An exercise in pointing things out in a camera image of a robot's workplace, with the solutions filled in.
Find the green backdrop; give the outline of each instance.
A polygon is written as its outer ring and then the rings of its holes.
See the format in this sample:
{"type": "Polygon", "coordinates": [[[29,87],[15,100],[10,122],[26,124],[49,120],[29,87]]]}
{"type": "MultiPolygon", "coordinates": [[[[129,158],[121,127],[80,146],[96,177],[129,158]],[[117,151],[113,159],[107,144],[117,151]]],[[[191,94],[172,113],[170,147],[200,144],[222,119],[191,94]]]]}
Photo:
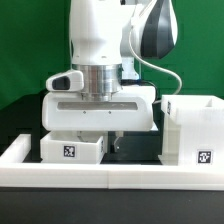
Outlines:
{"type": "MultiPolygon", "coordinates": [[[[38,93],[52,74],[69,68],[70,0],[1,0],[0,109],[26,94],[38,93]]],[[[224,1],[173,0],[179,36],[175,49],[152,63],[183,79],[182,94],[224,97],[224,1]]],[[[173,78],[142,69],[160,93],[172,93],[173,78]]]]}

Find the cable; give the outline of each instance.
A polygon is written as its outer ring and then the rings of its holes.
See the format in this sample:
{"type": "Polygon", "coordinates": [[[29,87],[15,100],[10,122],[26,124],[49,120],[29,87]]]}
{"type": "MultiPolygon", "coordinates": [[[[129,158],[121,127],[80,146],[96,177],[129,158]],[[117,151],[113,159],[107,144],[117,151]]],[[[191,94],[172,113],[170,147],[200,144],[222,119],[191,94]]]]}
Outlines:
{"type": "MultiPolygon", "coordinates": [[[[146,12],[146,10],[144,10],[143,13],[140,14],[140,16],[139,16],[139,20],[140,20],[140,17],[142,17],[142,16],[144,15],[145,12],[146,12]]],[[[153,64],[151,64],[151,63],[149,63],[149,62],[146,62],[146,61],[143,60],[142,58],[140,58],[140,57],[135,53],[135,51],[134,51],[134,49],[133,49],[133,47],[132,47],[132,44],[131,44],[131,37],[132,37],[132,32],[133,32],[133,30],[134,30],[134,26],[132,26],[132,28],[131,28],[131,30],[130,30],[130,33],[129,33],[129,48],[130,48],[130,51],[131,51],[132,55],[134,56],[134,58],[135,58],[136,60],[138,60],[140,63],[142,63],[143,65],[145,65],[145,66],[147,66],[147,67],[149,67],[149,68],[158,70],[158,71],[163,72],[163,73],[167,73],[167,74],[173,76],[174,78],[176,78],[176,80],[178,81],[178,87],[177,87],[176,91],[173,93],[173,95],[178,94],[178,93],[180,92],[181,88],[182,88],[182,80],[181,80],[180,76],[177,75],[177,74],[176,74],[175,72],[173,72],[173,71],[170,71],[170,70],[168,70],[168,69],[161,68],[161,67],[159,67],[159,66],[153,65],[153,64]]],[[[154,104],[156,104],[156,103],[161,103],[161,100],[157,100],[157,101],[154,102],[154,104]]]]}

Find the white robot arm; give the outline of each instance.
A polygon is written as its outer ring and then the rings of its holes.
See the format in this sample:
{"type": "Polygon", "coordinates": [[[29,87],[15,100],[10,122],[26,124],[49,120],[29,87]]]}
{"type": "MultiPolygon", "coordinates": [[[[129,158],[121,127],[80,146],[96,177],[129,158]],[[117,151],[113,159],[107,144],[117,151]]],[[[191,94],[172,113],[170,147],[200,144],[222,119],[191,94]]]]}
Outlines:
{"type": "Polygon", "coordinates": [[[155,88],[122,86],[121,79],[139,79],[132,55],[162,58],[174,47],[171,0],[72,0],[70,36],[71,70],[47,80],[42,119],[49,138],[151,130],[155,88]]]}

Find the white box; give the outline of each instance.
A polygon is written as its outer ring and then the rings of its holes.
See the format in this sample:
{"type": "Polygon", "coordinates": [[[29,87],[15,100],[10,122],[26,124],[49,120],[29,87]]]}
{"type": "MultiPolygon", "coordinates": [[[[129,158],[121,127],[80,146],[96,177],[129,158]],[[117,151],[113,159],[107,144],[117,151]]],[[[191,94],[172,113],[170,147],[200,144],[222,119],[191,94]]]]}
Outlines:
{"type": "Polygon", "coordinates": [[[164,165],[223,165],[224,101],[214,96],[162,97],[164,165]]]}
{"type": "Polygon", "coordinates": [[[42,163],[99,164],[106,149],[106,132],[52,131],[41,140],[42,163]]]}

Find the white platform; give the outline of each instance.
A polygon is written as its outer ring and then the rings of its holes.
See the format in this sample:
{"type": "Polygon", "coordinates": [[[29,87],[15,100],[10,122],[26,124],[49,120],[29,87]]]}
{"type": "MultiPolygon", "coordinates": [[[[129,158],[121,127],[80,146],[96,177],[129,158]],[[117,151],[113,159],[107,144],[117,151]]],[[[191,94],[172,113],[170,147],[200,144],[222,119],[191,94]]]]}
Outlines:
{"type": "Polygon", "coordinates": [[[17,155],[29,151],[30,136],[19,136],[19,142],[13,163],[0,162],[1,187],[224,190],[224,166],[20,163],[17,155]]]}

